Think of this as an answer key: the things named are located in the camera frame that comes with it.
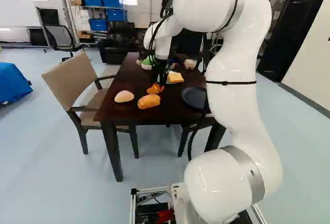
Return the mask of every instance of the black plate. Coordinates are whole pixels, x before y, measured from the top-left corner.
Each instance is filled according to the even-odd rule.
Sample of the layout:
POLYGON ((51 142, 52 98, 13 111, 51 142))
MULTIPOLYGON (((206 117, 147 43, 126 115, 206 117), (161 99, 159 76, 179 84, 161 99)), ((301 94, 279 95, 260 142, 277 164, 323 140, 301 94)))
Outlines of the black plate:
POLYGON ((181 98, 189 106, 203 109, 206 97, 206 89, 202 87, 188 87, 182 90, 181 98))

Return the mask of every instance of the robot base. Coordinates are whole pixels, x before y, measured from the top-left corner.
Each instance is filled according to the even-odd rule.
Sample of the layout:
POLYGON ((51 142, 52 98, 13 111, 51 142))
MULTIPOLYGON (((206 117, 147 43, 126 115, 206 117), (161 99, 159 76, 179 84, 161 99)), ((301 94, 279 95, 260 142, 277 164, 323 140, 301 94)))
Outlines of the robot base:
MULTIPOLYGON (((156 224, 149 222, 149 220, 152 220, 157 212, 170 208, 174 209, 175 219, 169 221, 169 224, 206 224, 192 207, 184 183, 177 183, 166 187, 132 189, 129 224, 156 224), (165 194, 169 196, 168 202, 145 204, 165 194)), ((260 224, 267 224, 258 205, 255 204, 251 208, 258 222, 260 224)), ((228 223, 253 224, 247 211, 239 213, 228 223)))

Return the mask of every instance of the dark wooden table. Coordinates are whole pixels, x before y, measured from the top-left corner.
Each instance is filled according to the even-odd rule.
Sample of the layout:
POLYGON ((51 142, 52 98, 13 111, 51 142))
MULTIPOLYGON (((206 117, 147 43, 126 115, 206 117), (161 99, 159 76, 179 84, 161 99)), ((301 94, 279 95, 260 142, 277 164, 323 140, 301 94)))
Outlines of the dark wooden table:
MULTIPOLYGON (((159 94, 160 106, 140 110, 138 100, 147 95, 147 88, 152 85, 151 71, 145 71, 136 64, 138 56, 129 54, 121 65, 115 79, 94 117, 101 122, 111 165, 117 182, 123 181, 120 152, 116 125, 160 125, 160 124, 193 124, 198 121, 201 112, 186 105, 181 99, 184 88, 195 86, 205 87, 205 79, 200 71, 188 71, 182 66, 176 66, 185 79, 183 83, 166 86, 159 94), (116 103, 114 97, 122 90, 130 91, 135 98, 127 103, 116 103)), ((205 151, 218 148, 225 128, 215 124, 208 137, 205 151)))

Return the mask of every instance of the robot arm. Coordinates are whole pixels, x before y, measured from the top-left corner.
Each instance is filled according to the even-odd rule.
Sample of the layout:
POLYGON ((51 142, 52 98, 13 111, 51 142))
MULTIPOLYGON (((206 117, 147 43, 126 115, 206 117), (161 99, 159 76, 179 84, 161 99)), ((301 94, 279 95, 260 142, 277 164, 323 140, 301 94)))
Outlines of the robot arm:
MULTIPOLYGON (((215 119, 231 133, 232 146, 196 157, 184 178, 198 215, 209 224, 224 223, 275 191, 282 180, 281 160, 259 114, 256 85, 243 84, 255 81, 256 57, 271 23, 270 3, 173 0, 171 17, 156 41, 176 35, 182 27, 199 32, 222 29, 223 47, 206 72, 207 94, 215 119)), ((152 31, 148 32, 145 46, 152 31)), ((156 51, 167 50, 162 53, 168 55, 168 44, 164 50, 158 46, 162 44, 156 42, 156 51)))
MULTIPOLYGON (((159 25, 159 23, 160 22, 153 24, 146 31, 143 40, 143 45, 146 49, 149 48, 152 35, 156 31, 156 28, 159 25)), ((182 29, 183 26, 178 23, 174 15, 164 20, 164 22, 161 24, 155 36, 156 43, 154 43, 153 49, 155 49, 156 58, 161 60, 162 59, 166 60, 168 58, 170 53, 172 37, 178 35, 182 29)))

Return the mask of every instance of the green object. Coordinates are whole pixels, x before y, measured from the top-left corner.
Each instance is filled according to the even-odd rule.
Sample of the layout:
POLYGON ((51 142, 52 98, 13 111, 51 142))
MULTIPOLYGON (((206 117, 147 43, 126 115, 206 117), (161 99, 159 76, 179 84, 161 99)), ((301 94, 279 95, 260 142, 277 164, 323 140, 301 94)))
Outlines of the green object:
POLYGON ((142 61, 142 64, 152 65, 153 61, 154 61, 154 57, 152 55, 149 55, 146 59, 142 61))

